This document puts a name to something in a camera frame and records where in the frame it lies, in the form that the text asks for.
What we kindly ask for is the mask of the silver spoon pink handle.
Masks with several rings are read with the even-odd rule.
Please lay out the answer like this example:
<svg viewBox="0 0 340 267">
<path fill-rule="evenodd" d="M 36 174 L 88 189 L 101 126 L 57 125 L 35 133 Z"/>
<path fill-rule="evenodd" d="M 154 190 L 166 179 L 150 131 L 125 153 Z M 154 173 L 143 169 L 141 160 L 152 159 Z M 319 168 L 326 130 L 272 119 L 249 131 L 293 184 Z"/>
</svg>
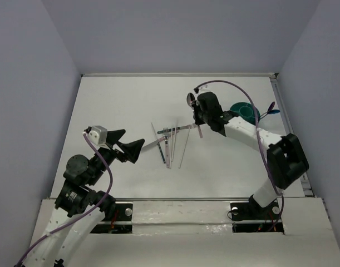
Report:
<svg viewBox="0 0 340 267">
<path fill-rule="evenodd" d="M 188 106 L 191 108 L 194 108 L 194 106 L 196 105 L 196 98 L 191 92 L 187 94 L 186 101 Z"/>
</svg>

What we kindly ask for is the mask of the fork with pink handle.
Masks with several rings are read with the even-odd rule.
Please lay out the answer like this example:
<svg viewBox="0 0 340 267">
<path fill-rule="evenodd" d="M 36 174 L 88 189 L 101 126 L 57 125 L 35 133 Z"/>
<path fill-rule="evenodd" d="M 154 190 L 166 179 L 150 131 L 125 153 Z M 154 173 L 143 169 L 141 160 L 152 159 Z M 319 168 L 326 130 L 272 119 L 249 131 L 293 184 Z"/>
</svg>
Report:
<svg viewBox="0 0 340 267">
<path fill-rule="evenodd" d="M 196 128 L 198 130 L 199 137 L 201 139 L 203 138 L 203 133 L 202 133 L 200 125 L 197 125 L 196 123 L 192 123 L 192 124 L 187 125 L 186 128 L 188 129 Z"/>
</svg>

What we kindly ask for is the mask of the knife with pink handle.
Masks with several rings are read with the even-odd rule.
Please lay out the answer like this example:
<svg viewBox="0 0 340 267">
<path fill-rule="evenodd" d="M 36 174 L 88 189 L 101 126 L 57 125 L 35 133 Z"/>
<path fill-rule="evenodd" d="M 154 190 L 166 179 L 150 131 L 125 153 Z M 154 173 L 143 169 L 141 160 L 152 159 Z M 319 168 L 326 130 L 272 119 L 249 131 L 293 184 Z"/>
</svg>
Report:
<svg viewBox="0 0 340 267">
<path fill-rule="evenodd" d="M 153 148 L 153 147 L 159 145 L 160 142 L 161 142 L 162 140 L 163 140 L 163 139 L 160 138 L 160 139 L 157 139 L 157 140 L 155 140 L 155 141 L 153 141 L 153 142 L 151 142 L 151 143 L 149 143 L 149 144 L 143 146 L 142 149 L 141 149 L 141 152 L 145 152 L 145 151 L 147 151 L 147 150 L 149 150 L 149 149 L 151 149 L 151 148 Z"/>
</svg>

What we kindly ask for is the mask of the knife with teal handle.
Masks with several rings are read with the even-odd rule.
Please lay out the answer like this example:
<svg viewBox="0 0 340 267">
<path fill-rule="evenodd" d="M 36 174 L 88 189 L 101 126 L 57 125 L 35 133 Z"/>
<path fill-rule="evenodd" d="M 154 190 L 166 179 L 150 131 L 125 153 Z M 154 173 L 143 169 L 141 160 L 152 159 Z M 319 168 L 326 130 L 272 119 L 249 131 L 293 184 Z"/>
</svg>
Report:
<svg viewBox="0 0 340 267">
<path fill-rule="evenodd" d="M 159 142 L 158 139 L 157 139 L 157 134 L 156 134 L 156 131 L 155 131 L 155 128 L 154 128 L 154 125 L 153 125 L 152 122 L 151 122 L 151 127 L 152 127 L 152 131 L 153 131 L 153 133 L 154 133 L 154 136 L 155 136 L 155 138 L 156 138 L 156 140 L 157 140 L 157 146 L 158 146 L 158 149 L 159 149 L 159 152 L 160 152 L 162 161 L 163 161 L 164 164 L 166 164 L 165 156 L 164 156 L 164 154 L 163 154 L 163 151 L 162 151 L 160 142 Z"/>
</svg>

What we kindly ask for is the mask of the dark purple spoon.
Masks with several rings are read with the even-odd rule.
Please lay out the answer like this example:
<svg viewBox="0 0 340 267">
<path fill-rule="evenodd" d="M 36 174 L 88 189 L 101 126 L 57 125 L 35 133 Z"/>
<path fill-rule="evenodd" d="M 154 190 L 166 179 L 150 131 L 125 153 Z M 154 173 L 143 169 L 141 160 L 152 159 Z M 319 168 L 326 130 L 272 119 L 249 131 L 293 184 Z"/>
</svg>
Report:
<svg viewBox="0 0 340 267">
<path fill-rule="evenodd" d="M 265 117 L 268 113 L 270 113 L 270 111 L 274 108 L 274 106 L 275 106 L 275 101 L 273 101 L 273 102 L 269 105 L 267 111 L 264 112 L 264 113 L 260 116 L 260 118 L 263 118 L 263 117 Z"/>
</svg>

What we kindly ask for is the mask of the blue spoon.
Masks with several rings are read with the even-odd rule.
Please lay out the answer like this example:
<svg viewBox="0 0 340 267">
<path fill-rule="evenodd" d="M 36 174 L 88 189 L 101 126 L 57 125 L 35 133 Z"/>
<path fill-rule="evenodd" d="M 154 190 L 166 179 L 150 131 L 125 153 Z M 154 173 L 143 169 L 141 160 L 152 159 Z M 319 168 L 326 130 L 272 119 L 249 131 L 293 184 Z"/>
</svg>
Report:
<svg viewBox="0 0 340 267">
<path fill-rule="evenodd" d="M 277 113 L 280 113 L 280 110 L 275 109 L 275 110 L 271 110 L 271 111 L 266 112 L 264 115 L 273 115 L 273 114 L 277 114 Z"/>
</svg>

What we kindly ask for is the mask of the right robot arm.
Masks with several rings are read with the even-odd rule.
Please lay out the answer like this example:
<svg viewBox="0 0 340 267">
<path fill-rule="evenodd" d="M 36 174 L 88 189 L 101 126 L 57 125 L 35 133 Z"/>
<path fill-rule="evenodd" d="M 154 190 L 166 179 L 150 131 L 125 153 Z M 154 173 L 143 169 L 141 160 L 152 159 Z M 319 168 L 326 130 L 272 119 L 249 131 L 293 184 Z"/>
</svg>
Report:
<svg viewBox="0 0 340 267">
<path fill-rule="evenodd" d="M 259 151 L 264 157 L 268 178 L 249 199 L 248 212 L 252 217 L 265 215 L 269 204 L 309 169 L 296 135 L 271 133 L 250 124 L 233 111 L 223 111 L 212 92 L 202 93 L 198 97 L 189 93 L 187 103 L 193 110 L 196 125 L 206 124 L 212 131 L 237 140 Z"/>
</svg>

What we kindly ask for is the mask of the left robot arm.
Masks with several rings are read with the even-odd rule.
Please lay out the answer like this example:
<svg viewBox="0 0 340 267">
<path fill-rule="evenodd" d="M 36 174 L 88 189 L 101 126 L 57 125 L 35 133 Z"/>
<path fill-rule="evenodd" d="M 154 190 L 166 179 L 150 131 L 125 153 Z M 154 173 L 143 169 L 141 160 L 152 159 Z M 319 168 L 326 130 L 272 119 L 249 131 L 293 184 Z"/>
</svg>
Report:
<svg viewBox="0 0 340 267">
<path fill-rule="evenodd" d="M 51 217 L 42 236 L 31 245 L 19 266 L 68 266 L 71 258 L 88 234 L 102 220 L 118 216 L 116 200 L 110 195 L 113 182 L 106 191 L 91 189 L 115 161 L 134 164 L 145 140 L 127 144 L 120 142 L 125 130 L 109 131 L 91 126 L 83 131 L 83 138 L 94 151 L 88 159 L 74 155 L 66 163 L 65 179 L 56 198 Z"/>
</svg>

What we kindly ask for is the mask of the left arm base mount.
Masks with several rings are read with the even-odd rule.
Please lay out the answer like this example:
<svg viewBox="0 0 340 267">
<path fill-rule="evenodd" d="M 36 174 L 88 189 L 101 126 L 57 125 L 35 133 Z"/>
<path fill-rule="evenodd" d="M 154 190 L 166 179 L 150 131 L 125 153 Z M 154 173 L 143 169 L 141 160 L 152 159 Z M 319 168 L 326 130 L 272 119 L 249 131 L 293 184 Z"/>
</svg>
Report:
<svg viewBox="0 0 340 267">
<path fill-rule="evenodd" d="M 132 233 L 132 202 L 117 202 L 112 218 L 106 217 L 91 231 L 92 234 L 131 234 Z"/>
</svg>

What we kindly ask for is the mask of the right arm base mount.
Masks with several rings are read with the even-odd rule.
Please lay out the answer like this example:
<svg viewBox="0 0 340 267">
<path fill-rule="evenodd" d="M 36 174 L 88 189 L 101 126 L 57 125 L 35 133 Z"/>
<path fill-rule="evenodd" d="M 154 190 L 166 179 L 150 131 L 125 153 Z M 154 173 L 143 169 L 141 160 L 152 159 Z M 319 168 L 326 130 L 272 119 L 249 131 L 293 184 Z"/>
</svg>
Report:
<svg viewBox="0 0 340 267">
<path fill-rule="evenodd" d="M 233 233 L 284 233 L 277 201 L 259 211 L 250 211 L 248 202 L 231 202 L 227 217 Z"/>
</svg>

